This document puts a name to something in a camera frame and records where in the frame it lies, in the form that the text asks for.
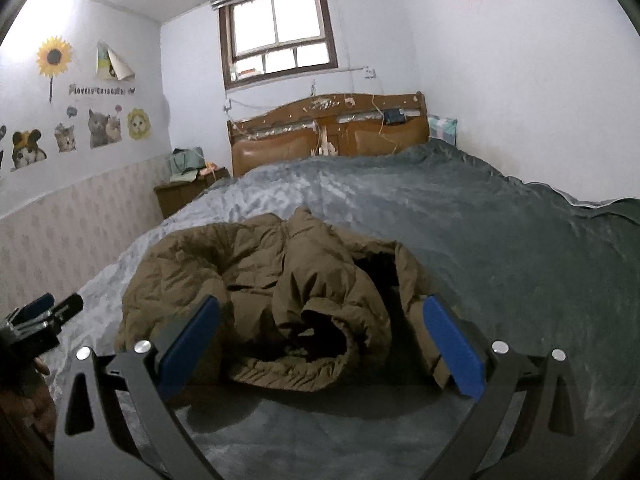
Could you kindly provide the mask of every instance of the white wall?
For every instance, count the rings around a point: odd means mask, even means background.
[[[460,147],[577,198],[640,197],[640,37],[616,0],[404,0]]]
[[[234,120],[307,97],[313,81],[323,93],[409,93],[418,90],[418,69],[410,26],[399,0],[328,0],[340,70],[370,66],[363,72],[315,73],[236,89],[228,97]],[[231,168],[222,111],[222,78],[218,14],[208,6],[165,23],[161,31],[162,82],[170,108],[172,146],[200,145],[205,156]]]
[[[65,73],[54,78],[52,104],[49,79],[39,75],[36,53],[43,41],[61,36],[72,46],[72,61]],[[105,41],[136,72],[132,82],[100,82],[95,78],[98,41]],[[133,96],[70,96],[68,86],[135,87]],[[117,114],[115,106],[122,106]],[[67,107],[78,109],[68,118]],[[88,110],[117,115],[122,141],[92,150]],[[133,108],[146,111],[153,133],[145,140],[129,137],[127,114]],[[54,130],[57,124],[75,126],[75,152],[59,153]],[[0,218],[55,190],[93,175],[168,153],[166,111],[160,70],[160,25],[86,0],[29,0],[0,46],[0,124],[7,133],[0,142],[4,158],[0,169]],[[11,171],[14,132],[39,129],[38,145],[47,160]]]

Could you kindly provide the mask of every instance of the pink patterned wallpaper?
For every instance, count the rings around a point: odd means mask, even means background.
[[[162,222],[164,156],[93,176],[0,219],[0,316],[46,292],[57,301]]]

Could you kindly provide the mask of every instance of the wooden nightstand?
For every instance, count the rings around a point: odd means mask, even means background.
[[[229,178],[229,176],[226,168],[219,168],[207,176],[199,176],[193,182],[168,182],[155,187],[154,191],[158,197],[162,216],[166,220],[194,200],[207,187],[212,186],[222,178]]]

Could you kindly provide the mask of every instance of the leather headboard panel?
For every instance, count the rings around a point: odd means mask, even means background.
[[[429,140],[429,125],[424,117],[384,126],[382,131],[380,121],[353,122],[347,131],[357,155],[391,155]]]
[[[234,177],[283,160],[307,158],[318,150],[318,135],[307,128],[257,140],[239,140],[231,148]]]

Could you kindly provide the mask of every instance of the bed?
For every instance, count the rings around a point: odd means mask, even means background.
[[[318,109],[310,111],[313,102]],[[337,94],[231,123],[234,173],[243,176],[213,185],[81,289],[85,311],[47,355],[54,399],[74,349],[112,351],[120,298],[145,251],[166,234],[267,212],[288,218],[306,205],[331,224],[402,242],[489,340],[530,354],[562,347],[598,443],[588,457],[596,472],[640,412],[640,202],[578,207],[437,139],[410,136],[413,146],[396,139],[389,155],[357,156],[379,146],[381,134],[397,133],[380,129],[387,108],[406,108],[416,120],[426,115],[421,94]],[[364,132],[360,143],[354,128]],[[229,480],[417,479],[472,406],[454,388],[441,392],[420,376],[380,376],[316,394],[211,389],[190,392],[177,416]],[[127,397],[121,402],[143,457],[158,465]],[[484,465],[505,444],[499,438]]]

